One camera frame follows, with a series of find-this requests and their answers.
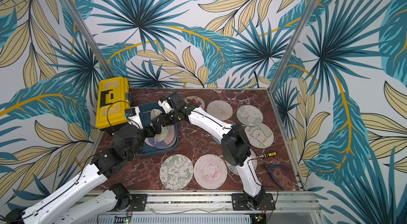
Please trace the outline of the green outline bear coaster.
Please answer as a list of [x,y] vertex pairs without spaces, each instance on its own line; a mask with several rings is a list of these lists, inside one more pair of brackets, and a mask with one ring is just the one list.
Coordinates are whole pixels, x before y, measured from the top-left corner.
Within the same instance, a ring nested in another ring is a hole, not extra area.
[[152,109],[150,117],[151,117],[151,121],[156,121],[157,124],[159,125],[159,128],[161,129],[161,132],[154,136],[154,141],[153,141],[154,144],[155,145],[165,144],[165,140],[169,136],[169,129],[167,128],[167,122],[166,122],[166,114],[163,113],[159,109]]

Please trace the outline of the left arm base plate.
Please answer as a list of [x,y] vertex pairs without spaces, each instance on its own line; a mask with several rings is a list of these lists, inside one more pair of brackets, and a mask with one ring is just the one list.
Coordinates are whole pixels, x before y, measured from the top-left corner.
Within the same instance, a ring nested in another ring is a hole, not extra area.
[[147,203],[147,194],[130,194],[120,196],[116,205],[109,212],[130,213],[144,211]]

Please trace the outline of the dark blue bunny coaster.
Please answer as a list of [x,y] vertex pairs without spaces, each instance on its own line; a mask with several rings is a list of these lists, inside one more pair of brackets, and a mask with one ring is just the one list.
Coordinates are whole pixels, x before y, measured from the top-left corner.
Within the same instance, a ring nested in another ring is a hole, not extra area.
[[176,126],[168,126],[162,128],[159,135],[145,139],[145,143],[150,147],[158,149],[168,149],[172,147],[177,141]]

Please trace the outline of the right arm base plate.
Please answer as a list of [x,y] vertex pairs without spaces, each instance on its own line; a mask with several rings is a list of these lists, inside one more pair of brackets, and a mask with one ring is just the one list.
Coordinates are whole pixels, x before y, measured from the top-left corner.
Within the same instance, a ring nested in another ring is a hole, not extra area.
[[273,195],[266,193],[263,196],[253,198],[245,193],[233,193],[232,207],[234,211],[260,211],[260,210],[275,210],[275,200]]

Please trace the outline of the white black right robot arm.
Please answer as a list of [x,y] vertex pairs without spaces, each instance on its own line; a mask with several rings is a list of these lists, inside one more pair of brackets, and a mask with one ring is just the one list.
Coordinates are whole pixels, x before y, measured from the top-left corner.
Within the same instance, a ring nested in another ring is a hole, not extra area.
[[196,103],[186,103],[178,93],[160,98],[158,105],[164,111],[158,118],[159,124],[187,121],[220,140],[224,159],[236,167],[243,183],[247,206],[258,210],[263,205],[266,190],[255,173],[244,128],[240,124],[228,124],[213,117]]

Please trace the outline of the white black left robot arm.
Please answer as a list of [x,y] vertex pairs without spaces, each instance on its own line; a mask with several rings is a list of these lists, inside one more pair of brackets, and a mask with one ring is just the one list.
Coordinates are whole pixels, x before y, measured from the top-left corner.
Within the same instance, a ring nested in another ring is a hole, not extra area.
[[180,112],[172,110],[159,114],[144,128],[131,123],[124,124],[113,134],[109,147],[94,155],[78,175],[42,201],[25,210],[14,209],[6,217],[1,216],[1,221],[7,224],[54,223],[78,199],[126,167],[135,158],[147,137],[160,134],[163,127],[176,124],[182,119]]

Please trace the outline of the teal plastic storage box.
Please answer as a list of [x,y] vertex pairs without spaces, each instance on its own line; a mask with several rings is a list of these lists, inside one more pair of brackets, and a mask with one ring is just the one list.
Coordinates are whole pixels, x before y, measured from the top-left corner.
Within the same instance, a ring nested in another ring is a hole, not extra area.
[[[140,128],[142,128],[142,127],[145,128],[147,125],[150,124],[150,122],[151,122],[150,114],[151,114],[152,109],[159,109],[162,112],[164,112],[163,109],[159,106],[159,104],[157,102],[151,102],[151,103],[139,105],[138,109],[139,109],[139,112],[138,112],[139,119],[138,120],[142,123]],[[129,121],[128,123],[136,126],[137,128],[139,127],[134,122]],[[140,157],[151,157],[151,156],[157,156],[157,155],[169,153],[169,152],[176,150],[178,143],[179,143],[179,137],[178,137],[177,125],[176,124],[174,124],[174,125],[176,126],[177,141],[172,147],[170,147],[168,149],[158,149],[155,147],[150,147],[144,142],[143,147],[139,150],[137,155]]]

